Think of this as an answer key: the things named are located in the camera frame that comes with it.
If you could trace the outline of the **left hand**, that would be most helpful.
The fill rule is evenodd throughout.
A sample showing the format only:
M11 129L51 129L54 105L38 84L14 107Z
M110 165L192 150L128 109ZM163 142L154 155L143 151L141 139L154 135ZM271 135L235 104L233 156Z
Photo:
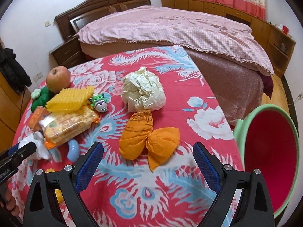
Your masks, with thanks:
M14 196L12 195L11 190L9 189L8 185L11 183L12 179L9 179L6 181L6 184L3 184L5 186L5 193L4 193L4 203L1 202L1 207L5 206L8 211L11 212L13 216L18 216L20 213L19 207L16 205L16 201Z

